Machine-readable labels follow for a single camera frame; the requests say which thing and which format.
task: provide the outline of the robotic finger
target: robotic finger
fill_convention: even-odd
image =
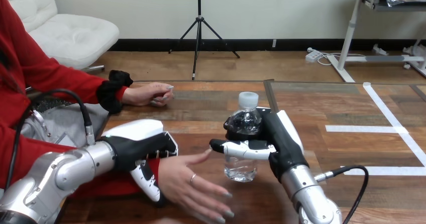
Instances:
[[[227,156],[252,160],[268,160],[269,154],[276,152],[273,145],[260,140],[226,141],[212,139],[210,140],[210,148]]]

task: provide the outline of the electrical cord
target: electrical cord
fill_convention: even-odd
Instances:
[[[307,51],[308,51],[308,52],[312,52],[312,51],[317,51],[317,50],[312,49],[311,47],[309,47],[309,48],[307,49]],[[331,65],[331,63],[322,63],[322,62],[320,61],[322,58],[327,58],[327,56],[330,56],[330,55],[335,56],[335,57],[340,57],[340,52],[335,52],[335,53],[325,53],[325,52],[320,52],[320,51],[318,51],[318,52],[319,52],[319,53],[321,53],[321,57],[317,60],[317,62],[318,62],[319,64],[321,64],[321,65],[324,65],[324,66],[330,66],[330,65]],[[361,57],[365,57],[365,55],[362,55],[362,54],[355,54],[355,53],[348,53],[348,56],[361,56]]]
[[[54,89],[54,90],[50,90],[48,92],[44,92],[44,93],[38,95],[37,97],[35,97],[31,101],[31,103],[28,105],[28,107],[25,109],[25,111],[22,113],[21,118],[19,119],[19,122],[18,122],[18,125],[17,125],[17,128],[16,128],[14,146],[13,146],[13,151],[12,151],[12,158],[11,158],[11,161],[10,161],[10,164],[9,164],[9,172],[8,172],[8,178],[7,178],[7,182],[6,182],[5,191],[9,188],[11,181],[12,181],[13,171],[14,171],[15,162],[16,162],[16,156],[18,155],[19,136],[21,135],[21,130],[22,130],[22,127],[24,126],[25,119],[28,117],[28,113],[30,112],[31,108],[33,107],[33,105],[35,103],[44,99],[44,97],[46,97],[46,96],[51,96],[54,93],[58,93],[58,92],[66,93],[66,94],[72,96],[78,102],[78,105],[80,105],[80,110],[81,110],[81,113],[83,114],[84,126],[89,127],[89,126],[92,125],[92,122],[91,122],[90,116],[89,116],[89,112],[87,111],[86,106],[83,104],[83,101],[81,101],[81,98],[78,97],[78,95],[76,93],[74,93],[73,91],[70,91],[68,89]]]
[[[360,192],[358,193],[358,196],[355,199],[354,205],[352,206],[351,210],[349,211],[348,215],[346,216],[345,220],[343,221],[343,224],[349,223],[349,220],[351,219],[352,215],[354,214],[355,210],[357,209],[357,207],[358,207],[358,205],[361,201],[362,196],[364,195],[365,189],[367,188],[367,184],[368,184],[368,177],[369,177],[368,170],[367,170],[367,168],[365,168],[362,165],[351,165],[351,166],[344,166],[342,168],[330,171],[330,172],[333,173],[332,175],[328,174],[330,172],[325,174],[325,176],[327,176],[326,179],[329,179],[329,178],[340,175],[340,174],[345,173],[345,172],[352,170],[352,169],[361,169],[361,170],[364,171],[364,173],[365,173],[364,182],[362,183]]]

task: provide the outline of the fingernail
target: fingernail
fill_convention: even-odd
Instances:
[[[230,218],[234,218],[234,216],[235,216],[235,214],[230,210],[225,211],[225,215],[230,217]]]
[[[224,196],[227,197],[227,198],[232,198],[232,194],[229,193],[229,192],[225,193]]]
[[[225,219],[221,216],[216,218],[216,221],[219,222],[219,223],[225,223],[226,222]]]

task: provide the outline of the white wall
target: white wall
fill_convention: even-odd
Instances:
[[[115,23],[120,38],[180,38],[197,0],[56,0],[60,13]],[[354,0],[202,0],[202,15],[225,39],[344,38]],[[377,13],[361,7],[355,38],[415,39],[425,13]],[[204,38],[216,38],[204,28]],[[195,38],[192,30],[188,38]]]

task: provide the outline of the white chair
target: white chair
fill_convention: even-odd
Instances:
[[[104,69],[87,67],[118,40],[116,25],[94,17],[58,14],[55,0],[9,2],[46,55],[83,71]]]

